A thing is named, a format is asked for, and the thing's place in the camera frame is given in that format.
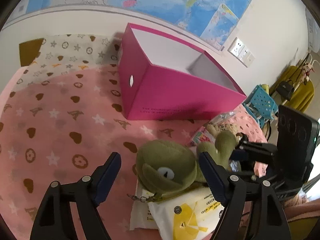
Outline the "pink sleeved right forearm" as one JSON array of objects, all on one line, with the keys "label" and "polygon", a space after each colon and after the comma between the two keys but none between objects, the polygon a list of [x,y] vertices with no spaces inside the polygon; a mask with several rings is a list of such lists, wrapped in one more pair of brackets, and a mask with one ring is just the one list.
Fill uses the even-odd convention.
[{"label": "pink sleeved right forearm", "polygon": [[283,203],[292,239],[316,239],[319,234],[319,198],[309,201],[296,195]]}]

